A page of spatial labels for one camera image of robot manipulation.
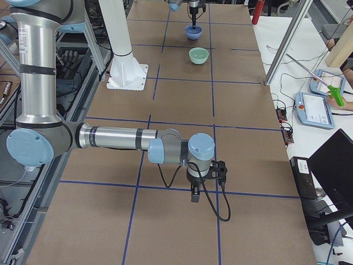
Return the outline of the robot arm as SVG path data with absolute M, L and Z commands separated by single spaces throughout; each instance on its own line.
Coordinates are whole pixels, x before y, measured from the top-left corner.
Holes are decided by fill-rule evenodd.
M 168 3 L 169 9 L 176 12 L 181 4 L 183 3 L 182 0 L 168 0 L 165 1 Z M 188 0 L 188 11 L 187 14 L 192 22 L 192 29 L 196 29 L 196 21 L 197 21 L 197 14 L 200 8 L 200 1 L 197 0 Z
M 55 36 L 58 31 L 85 31 L 84 2 L 11 1 L 10 14 L 18 26 L 22 113 L 7 137 L 9 154 L 25 166 L 41 166 L 87 147 L 147 151 L 152 163 L 186 168 L 191 200 L 197 202 L 205 180 L 215 176 L 215 143 L 208 134 L 183 140 L 174 129 L 91 126 L 58 116 Z

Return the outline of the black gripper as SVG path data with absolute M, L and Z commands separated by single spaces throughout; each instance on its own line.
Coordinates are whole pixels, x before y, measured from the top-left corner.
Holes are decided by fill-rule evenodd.
M 200 187 L 204 181 L 200 177 L 194 177 L 188 171 L 186 172 L 186 177 L 191 183 L 191 202 L 198 203 L 200 200 Z
M 199 0 L 188 0 L 189 13 L 191 14 L 192 28 L 196 27 L 196 18 L 199 12 Z

